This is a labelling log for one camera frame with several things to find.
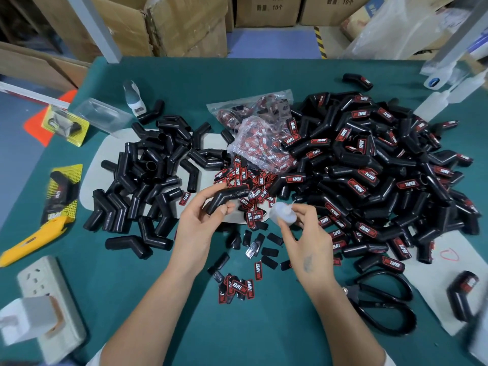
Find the plastic bag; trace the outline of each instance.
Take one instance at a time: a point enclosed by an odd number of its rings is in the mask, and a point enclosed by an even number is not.
[[[227,151],[239,154],[262,170],[280,174],[296,164],[296,160],[281,148],[281,140],[290,135],[286,123],[277,131],[276,126],[266,119],[250,116],[241,123],[236,139]]]
[[[291,90],[274,92],[226,102],[207,104],[208,110],[224,127],[237,131],[244,119],[259,116],[264,119],[275,132],[284,127],[291,118],[290,105],[293,104]]]
[[[408,59],[442,36],[428,0],[387,0],[342,59]]]

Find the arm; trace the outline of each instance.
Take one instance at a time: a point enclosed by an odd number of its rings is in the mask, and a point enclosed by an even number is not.
[[[298,280],[319,313],[335,366],[383,366],[386,354],[334,278],[332,239],[317,223],[311,205],[293,204],[299,241],[283,222],[279,225]]]
[[[101,366],[162,365],[193,281],[204,268],[212,235],[235,207],[222,205],[211,216],[202,210],[224,188],[216,184],[204,189],[186,206],[166,270],[105,345]]]

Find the green table mat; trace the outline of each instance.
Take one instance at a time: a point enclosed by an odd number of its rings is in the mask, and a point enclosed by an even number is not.
[[[415,108],[431,91],[422,84],[418,61],[351,61],[293,59],[191,59],[125,57],[120,64],[97,59],[80,88],[72,107],[88,97],[130,112],[125,104],[122,83],[134,80],[145,103],[166,102],[166,114],[182,115],[196,128],[209,121],[218,133],[222,126],[207,111],[206,104],[291,89],[296,102],[320,91],[343,92],[354,86],[341,82],[344,73],[361,73],[374,83],[369,92],[375,101],[400,99],[400,104]],[[458,128],[443,136],[443,149],[452,148],[475,159],[465,168],[466,178],[456,189],[467,193],[482,212],[488,211],[485,197],[488,150],[486,92],[478,90],[461,104],[450,105],[436,121],[456,119]],[[24,190],[0,232],[0,249],[6,250],[39,228],[50,170],[82,163],[83,175],[106,134],[90,129],[81,148],[54,137],[45,149]],[[4,177],[15,170],[4,170]],[[155,250],[147,261],[127,251],[107,251],[104,241],[114,234],[82,229],[90,211],[81,205],[69,232],[29,257],[0,270],[0,308],[21,295],[16,282],[19,271],[45,255],[58,258],[66,281],[88,330],[87,342],[75,352],[87,362],[131,313],[150,285],[166,267],[170,252]],[[481,219],[481,234],[469,241],[483,257],[486,223]],[[268,231],[279,234],[270,221]],[[138,234],[133,224],[131,234]],[[217,233],[211,245],[208,265],[225,250],[225,236]],[[276,247],[266,240],[264,246]],[[223,269],[241,278],[254,276],[254,265],[245,251],[229,252]],[[284,247],[276,259],[288,259]],[[340,283],[357,276],[352,260],[335,268]],[[203,272],[194,287],[178,323],[166,363],[173,365],[215,365],[253,363],[285,365],[331,364],[330,351],[320,320],[292,270],[272,271],[264,267],[264,279],[255,283],[256,298],[230,306],[218,305],[218,286]],[[406,337],[388,337],[374,332],[398,366],[416,364],[477,364],[462,345],[460,337],[450,337],[418,292],[411,307],[418,316],[417,330]],[[1,360],[39,360],[37,342],[28,341],[5,348]]]

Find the scissors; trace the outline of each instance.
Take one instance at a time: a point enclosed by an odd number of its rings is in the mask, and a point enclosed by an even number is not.
[[[399,298],[364,283],[370,278],[378,275],[387,275],[393,277],[405,289],[405,295]],[[407,306],[407,303],[413,299],[412,288],[399,275],[385,270],[367,272],[357,277],[354,280],[353,285],[343,287],[343,290],[347,295],[347,298],[351,302],[352,306],[356,309],[357,313],[379,331],[391,336],[402,336],[410,334],[417,327],[417,316],[412,311],[412,309]],[[360,293],[367,293],[375,298],[378,298],[380,301],[365,301],[359,299]],[[404,321],[400,325],[400,327],[391,329],[381,325],[379,322],[373,319],[373,317],[364,310],[365,308],[396,309],[402,313]]]

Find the hand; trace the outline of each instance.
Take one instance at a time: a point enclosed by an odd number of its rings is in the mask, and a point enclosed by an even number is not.
[[[297,225],[303,228],[300,240],[296,241],[283,220],[278,219],[278,225],[298,280],[314,302],[324,290],[337,284],[332,238],[320,227],[312,205],[292,204],[291,209],[297,214]]]
[[[211,215],[203,210],[207,199],[217,191],[227,188],[226,184],[215,184],[200,191],[181,214],[176,232],[176,241],[168,267],[174,267],[193,278],[203,270],[210,250],[212,235],[224,217],[233,212],[235,204],[227,202]]]

